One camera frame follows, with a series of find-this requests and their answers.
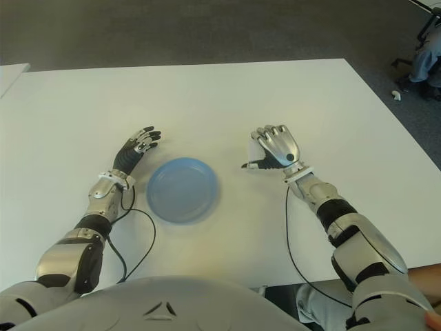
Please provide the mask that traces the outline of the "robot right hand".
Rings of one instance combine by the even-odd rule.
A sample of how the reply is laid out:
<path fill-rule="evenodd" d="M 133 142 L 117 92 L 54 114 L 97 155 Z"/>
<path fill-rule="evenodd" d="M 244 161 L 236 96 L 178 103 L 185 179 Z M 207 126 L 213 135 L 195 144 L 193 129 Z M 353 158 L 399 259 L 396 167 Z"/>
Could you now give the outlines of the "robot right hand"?
<path fill-rule="evenodd" d="M 300 150 L 285 125 L 266 125 L 251 133 L 251 138 L 264 152 L 264 157 L 244 163 L 242 169 L 285 169 L 300 162 Z"/>

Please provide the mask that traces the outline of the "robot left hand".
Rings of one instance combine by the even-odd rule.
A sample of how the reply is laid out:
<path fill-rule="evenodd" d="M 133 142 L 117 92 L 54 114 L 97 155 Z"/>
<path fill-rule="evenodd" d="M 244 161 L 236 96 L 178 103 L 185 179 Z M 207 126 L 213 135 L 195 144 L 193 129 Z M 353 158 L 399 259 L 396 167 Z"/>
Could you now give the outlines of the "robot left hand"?
<path fill-rule="evenodd" d="M 161 131 L 156 131 L 154 126 L 135 132 L 116 154 L 112 168 L 130 175 L 144 154 L 155 148 L 160 139 Z"/>

